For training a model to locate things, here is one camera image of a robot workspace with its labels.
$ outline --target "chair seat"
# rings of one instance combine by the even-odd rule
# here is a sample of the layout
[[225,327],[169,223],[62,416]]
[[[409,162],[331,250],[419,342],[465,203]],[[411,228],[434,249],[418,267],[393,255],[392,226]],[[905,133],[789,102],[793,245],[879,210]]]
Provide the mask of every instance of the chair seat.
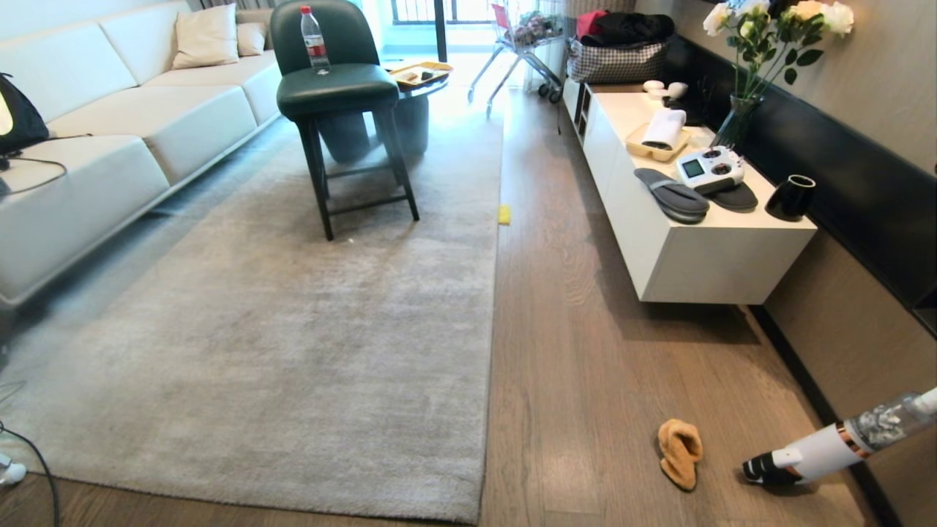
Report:
[[292,120],[316,113],[393,107],[398,97],[397,83],[380,66],[334,64],[328,75],[317,75],[312,68],[284,75],[276,91],[276,105]]

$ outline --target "beige throw pillow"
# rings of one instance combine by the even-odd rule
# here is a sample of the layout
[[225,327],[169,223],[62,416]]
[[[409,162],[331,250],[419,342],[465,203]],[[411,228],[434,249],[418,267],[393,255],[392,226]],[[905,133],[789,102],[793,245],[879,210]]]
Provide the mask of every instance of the beige throw pillow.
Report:
[[217,66],[237,62],[237,28],[234,4],[179,13],[176,18],[176,42],[179,53],[172,69]]
[[263,55],[263,34],[267,28],[262,23],[237,24],[237,54],[241,56]]

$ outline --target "rug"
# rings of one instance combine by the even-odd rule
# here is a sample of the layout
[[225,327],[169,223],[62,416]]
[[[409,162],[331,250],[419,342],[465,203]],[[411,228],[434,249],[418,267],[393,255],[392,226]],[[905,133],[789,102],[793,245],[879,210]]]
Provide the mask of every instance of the rug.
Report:
[[[438,95],[409,161],[421,221],[384,205],[334,218],[327,242],[281,119],[22,314],[0,384],[24,386],[0,418],[68,479],[476,521],[502,125]],[[343,206],[393,181],[330,187]],[[31,459],[9,437],[0,451]]]

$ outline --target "white cabinet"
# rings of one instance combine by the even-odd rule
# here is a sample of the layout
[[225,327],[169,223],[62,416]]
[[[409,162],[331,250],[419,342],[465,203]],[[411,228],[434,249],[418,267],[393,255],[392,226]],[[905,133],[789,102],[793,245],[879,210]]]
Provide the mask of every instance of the white cabinet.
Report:
[[[745,182],[760,203],[755,210],[737,213],[712,203],[706,218],[695,225],[665,216],[647,187],[634,177],[634,170],[651,168],[676,179],[675,163],[633,157],[624,144],[624,138],[661,107],[644,94],[592,94],[583,140],[583,152],[638,298],[763,304],[816,227],[807,218],[792,223],[765,212],[774,186],[750,166]],[[680,155],[708,147],[711,131],[687,130],[690,143]]]
[[615,165],[616,156],[625,147],[618,139],[608,115],[602,109],[602,105],[591,104],[587,120],[586,136],[583,138],[583,153],[586,155],[586,161],[592,171],[592,179],[595,180],[599,195],[605,199],[608,178]]
[[566,106],[566,112],[569,113],[574,124],[576,122],[576,105],[579,104],[579,86],[580,84],[572,79],[567,79],[566,83],[563,84],[563,105]]

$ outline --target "baseboard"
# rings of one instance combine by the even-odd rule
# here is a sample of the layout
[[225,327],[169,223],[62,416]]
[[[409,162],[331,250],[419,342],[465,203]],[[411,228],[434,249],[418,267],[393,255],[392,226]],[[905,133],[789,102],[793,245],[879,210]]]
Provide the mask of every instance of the baseboard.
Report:
[[[771,341],[774,349],[778,351],[778,355],[781,356],[784,365],[787,366],[791,374],[794,375],[794,379],[800,384],[804,395],[807,396],[807,401],[811,404],[817,416],[820,417],[820,420],[825,425],[839,421],[840,416],[833,410],[833,406],[829,403],[829,400],[826,399],[826,396],[823,395],[820,386],[813,380],[810,372],[807,371],[807,367],[801,362],[800,357],[797,356],[797,353],[794,351],[794,347],[791,346],[790,341],[784,336],[781,328],[778,327],[774,319],[771,318],[767,309],[765,309],[764,306],[749,306],[749,310],[752,316],[754,316],[755,321],[758,322],[758,325],[765,331],[765,335],[768,340]],[[898,514],[895,512],[894,507],[891,506],[891,503],[885,496],[885,492],[879,486],[875,476],[872,475],[869,466],[865,463],[858,463],[849,467],[849,472],[852,473],[856,484],[859,486],[859,489],[862,490],[862,494],[869,503],[872,512],[875,513],[875,517],[879,520],[879,523],[887,526],[894,525],[900,527],[901,520],[898,518]]]

